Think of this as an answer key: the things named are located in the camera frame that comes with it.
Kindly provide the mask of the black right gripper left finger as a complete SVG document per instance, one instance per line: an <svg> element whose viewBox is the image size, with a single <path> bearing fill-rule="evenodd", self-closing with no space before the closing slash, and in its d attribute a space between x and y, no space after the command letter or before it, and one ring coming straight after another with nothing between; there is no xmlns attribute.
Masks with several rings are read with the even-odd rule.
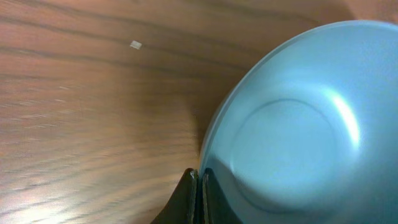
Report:
<svg viewBox="0 0 398 224"><path fill-rule="evenodd" d="M151 224L194 224L197 187L198 171L186 169L167 204Z"/></svg>

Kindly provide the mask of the light grey-blue bowl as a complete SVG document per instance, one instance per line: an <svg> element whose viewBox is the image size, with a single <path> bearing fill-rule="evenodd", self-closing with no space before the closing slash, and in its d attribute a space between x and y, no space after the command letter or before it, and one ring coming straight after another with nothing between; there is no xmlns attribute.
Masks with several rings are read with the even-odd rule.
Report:
<svg viewBox="0 0 398 224"><path fill-rule="evenodd" d="M208 170L244 223L396 223L397 26L336 22L267 54L214 115Z"/></svg>

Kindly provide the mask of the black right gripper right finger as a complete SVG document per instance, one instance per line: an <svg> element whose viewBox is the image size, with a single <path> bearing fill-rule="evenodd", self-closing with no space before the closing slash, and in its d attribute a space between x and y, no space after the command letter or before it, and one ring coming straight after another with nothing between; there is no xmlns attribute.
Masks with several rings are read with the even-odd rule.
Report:
<svg viewBox="0 0 398 224"><path fill-rule="evenodd" d="M226 196L213 172L207 168L202 178L202 205L204 224L242 224L229 206Z"/></svg>

